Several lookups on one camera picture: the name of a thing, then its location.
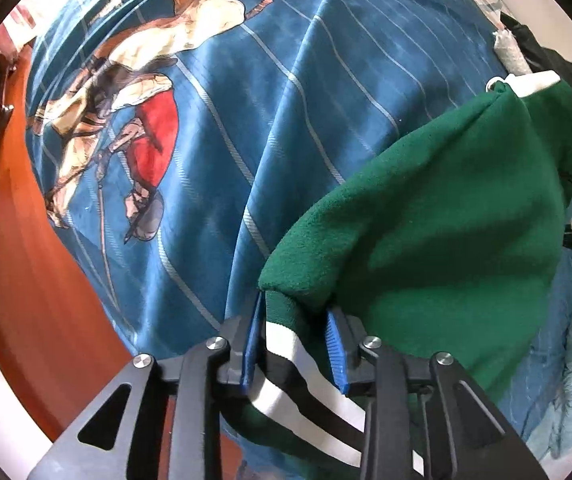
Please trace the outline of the blue striped bed sheet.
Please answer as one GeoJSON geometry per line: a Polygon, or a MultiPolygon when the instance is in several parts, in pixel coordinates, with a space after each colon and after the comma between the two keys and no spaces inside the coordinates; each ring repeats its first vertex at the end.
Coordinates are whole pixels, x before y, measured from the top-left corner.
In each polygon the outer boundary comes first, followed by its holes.
{"type": "MultiPolygon", "coordinates": [[[[171,358],[254,307],[319,200],[507,73],[472,0],[69,0],[33,48],[27,150],[55,233],[132,352],[171,358]]],[[[560,372],[554,304],[501,400],[519,437],[560,372]]],[[[224,434],[258,471],[287,456],[224,434]]]]}

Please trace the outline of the green white varsity jacket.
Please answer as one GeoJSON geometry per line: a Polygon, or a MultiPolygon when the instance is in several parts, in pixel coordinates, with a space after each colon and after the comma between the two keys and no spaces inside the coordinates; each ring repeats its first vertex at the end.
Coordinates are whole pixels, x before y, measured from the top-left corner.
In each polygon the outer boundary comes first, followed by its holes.
{"type": "Polygon", "coordinates": [[[228,424],[303,478],[356,478],[365,403],[334,384],[333,307],[403,353],[452,353],[501,400],[548,313],[571,174],[572,88],[552,72],[493,81],[391,145],[266,260],[256,374],[228,424]]]}

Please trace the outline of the black folded garment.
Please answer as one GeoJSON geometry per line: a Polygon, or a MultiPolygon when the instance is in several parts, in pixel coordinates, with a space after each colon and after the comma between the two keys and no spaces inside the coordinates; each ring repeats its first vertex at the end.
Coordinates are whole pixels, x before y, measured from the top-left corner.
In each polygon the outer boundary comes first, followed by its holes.
{"type": "Polygon", "coordinates": [[[522,53],[525,55],[533,73],[552,70],[563,79],[572,89],[572,63],[563,58],[558,52],[544,48],[536,40],[530,28],[520,24],[512,16],[502,14],[501,29],[508,29],[517,39],[522,53]]]}

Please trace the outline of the grey folded garment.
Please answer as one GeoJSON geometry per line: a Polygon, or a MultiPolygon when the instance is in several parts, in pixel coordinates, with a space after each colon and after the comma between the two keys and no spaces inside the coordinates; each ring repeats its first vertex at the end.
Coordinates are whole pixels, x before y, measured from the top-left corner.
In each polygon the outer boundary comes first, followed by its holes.
{"type": "Polygon", "coordinates": [[[525,55],[522,53],[517,39],[508,29],[496,30],[493,33],[493,50],[507,73],[524,76],[533,73],[525,55]]]}

